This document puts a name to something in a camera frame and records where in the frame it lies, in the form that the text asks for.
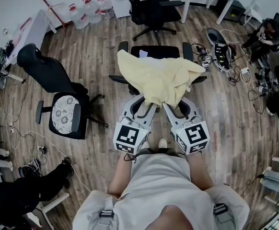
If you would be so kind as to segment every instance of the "black box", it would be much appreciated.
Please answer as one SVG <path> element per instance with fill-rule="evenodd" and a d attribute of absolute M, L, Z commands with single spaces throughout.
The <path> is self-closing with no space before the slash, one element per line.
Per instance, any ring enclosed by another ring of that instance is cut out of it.
<path fill-rule="evenodd" d="M 215 12 L 219 16 L 221 15 L 222 10 L 226 6 L 227 1 L 228 0 L 218 0 L 215 6 Z M 246 9 L 239 1 L 234 0 L 228 12 L 225 14 L 224 20 L 238 22 L 241 16 L 243 15 L 243 13 L 245 12 L 245 10 Z"/>

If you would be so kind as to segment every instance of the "white t-shirt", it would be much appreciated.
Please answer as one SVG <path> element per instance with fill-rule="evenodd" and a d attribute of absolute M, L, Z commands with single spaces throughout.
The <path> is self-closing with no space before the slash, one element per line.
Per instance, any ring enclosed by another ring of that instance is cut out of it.
<path fill-rule="evenodd" d="M 144 230 L 157 219 L 167 205 L 176 205 L 194 230 L 218 229 L 213 215 L 215 204 L 224 203 L 241 230 L 249 207 L 229 186 L 217 185 L 201 191 L 190 181 L 190 169 L 182 158 L 165 154 L 140 155 L 132 165 L 131 180 L 118 201 L 99 191 L 85 200 L 73 221 L 73 230 L 93 230 L 99 212 L 113 202 L 114 217 L 108 229 Z"/>

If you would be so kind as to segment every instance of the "person in black clothing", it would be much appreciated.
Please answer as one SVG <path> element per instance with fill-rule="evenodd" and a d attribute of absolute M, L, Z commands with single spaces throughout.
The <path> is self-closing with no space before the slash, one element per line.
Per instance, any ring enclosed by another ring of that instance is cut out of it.
<path fill-rule="evenodd" d="M 271 47 L 279 44 L 279 24 L 273 19 L 267 18 L 255 30 L 241 47 L 246 50 L 255 42 L 259 42 L 260 47 L 251 54 L 249 63 L 253 65 L 257 59 L 269 53 Z"/>
<path fill-rule="evenodd" d="M 25 177 L 12 183 L 0 183 L 0 225 L 31 229 L 22 216 L 32 212 L 39 202 L 50 201 L 64 185 L 69 186 L 67 177 L 72 175 L 70 159 L 65 158 L 46 176 Z"/>

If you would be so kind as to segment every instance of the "plastic water bottle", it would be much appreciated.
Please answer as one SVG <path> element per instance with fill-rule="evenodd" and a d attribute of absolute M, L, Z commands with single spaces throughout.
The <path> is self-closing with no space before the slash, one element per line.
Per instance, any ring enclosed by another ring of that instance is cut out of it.
<path fill-rule="evenodd" d="M 77 9 L 74 3 L 69 6 L 70 17 L 77 29 L 86 27 L 89 23 L 88 16 L 82 9 Z"/>
<path fill-rule="evenodd" d="M 91 24 L 96 24 L 101 21 L 102 15 L 98 8 L 98 5 L 92 0 L 82 0 L 84 2 L 83 10 L 88 16 L 88 20 Z"/>
<path fill-rule="evenodd" d="M 100 13 L 105 17 L 105 19 L 111 19 L 115 17 L 113 6 L 111 6 L 107 0 L 98 0 L 98 2 Z"/>

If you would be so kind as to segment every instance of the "yellow towel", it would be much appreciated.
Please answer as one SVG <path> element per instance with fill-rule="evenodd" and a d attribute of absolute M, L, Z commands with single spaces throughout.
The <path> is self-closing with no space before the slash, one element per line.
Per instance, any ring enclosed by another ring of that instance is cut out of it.
<path fill-rule="evenodd" d="M 146 103 L 175 108 L 187 87 L 205 72 L 202 66 L 183 58 L 137 58 L 124 50 L 117 54 L 121 74 L 140 93 Z"/>

